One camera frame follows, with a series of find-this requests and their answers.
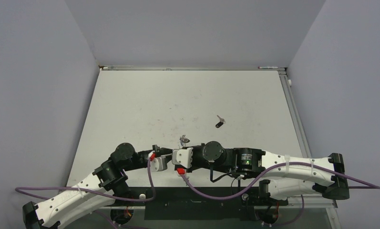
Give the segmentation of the black tagged key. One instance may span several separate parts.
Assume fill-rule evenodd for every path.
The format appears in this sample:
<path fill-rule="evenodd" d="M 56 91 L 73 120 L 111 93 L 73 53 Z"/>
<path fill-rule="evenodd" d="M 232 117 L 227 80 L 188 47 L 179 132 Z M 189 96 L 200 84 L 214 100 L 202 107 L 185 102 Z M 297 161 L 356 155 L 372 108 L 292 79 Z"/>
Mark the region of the black tagged key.
<path fill-rule="evenodd" d="M 217 118 L 219 119 L 219 122 L 215 125 L 216 128 L 220 128 L 221 126 L 223 126 L 225 124 L 225 119 L 222 118 L 221 116 L 217 115 Z"/>

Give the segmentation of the metal key ring plate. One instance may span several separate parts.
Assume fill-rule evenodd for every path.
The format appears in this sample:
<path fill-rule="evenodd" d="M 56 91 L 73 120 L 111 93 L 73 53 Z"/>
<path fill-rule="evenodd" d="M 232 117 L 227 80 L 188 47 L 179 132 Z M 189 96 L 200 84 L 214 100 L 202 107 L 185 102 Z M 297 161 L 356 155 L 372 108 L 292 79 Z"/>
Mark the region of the metal key ring plate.
<path fill-rule="evenodd" d="M 190 142 L 191 142 L 191 140 L 189 138 L 187 138 L 186 135 L 181 135 L 179 137 L 179 143 L 178 143 L 179 149 L 187 147 L 187 144 L 189 144 Z"/>

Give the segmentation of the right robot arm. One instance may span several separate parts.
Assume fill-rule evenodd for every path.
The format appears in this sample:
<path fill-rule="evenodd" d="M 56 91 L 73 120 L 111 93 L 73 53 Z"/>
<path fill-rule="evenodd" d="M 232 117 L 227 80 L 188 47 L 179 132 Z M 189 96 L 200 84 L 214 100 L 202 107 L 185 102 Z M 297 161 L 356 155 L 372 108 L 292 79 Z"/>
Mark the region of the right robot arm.
<path fill-rule="evenodd" d="M 173 150 L 172 162 L 181 173 L 203 168 L 211 176 L 221 172 L 237 179 L 251 179 L 252 184 L 259 184 L 257 198 L 263 204 L 304 194 L 321 194 L 332 200 L 350 197 L 343 156 L 338 153 L 302 158 L 255 148 L 224 148 L 211 141 Z"/>

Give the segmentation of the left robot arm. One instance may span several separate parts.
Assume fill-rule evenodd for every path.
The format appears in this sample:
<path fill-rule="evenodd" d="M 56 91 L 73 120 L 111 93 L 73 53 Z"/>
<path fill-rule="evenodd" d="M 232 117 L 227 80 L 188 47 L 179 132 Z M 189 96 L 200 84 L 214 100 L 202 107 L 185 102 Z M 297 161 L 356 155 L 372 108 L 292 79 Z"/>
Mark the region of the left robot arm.
<path fill-rule="evenodd" d="M 151 162 L 172 159 L 173 149 L 154 145 L 151 150 L 136 152 L 130 143 L 119 144 L 110 157 L 83 180 L 72 187 L 60 187 L 61 193 L 45 201 L 29 202 L 22 207 L 23 222 L 28 229 L 59 229 L 73 217 L 103 206 L 128 203 L 145 203 L 155 199 L 156 190 L 151 183 L 149 198 L 133 198 L 126 181 L 127 171 L 146 168 Z"/>

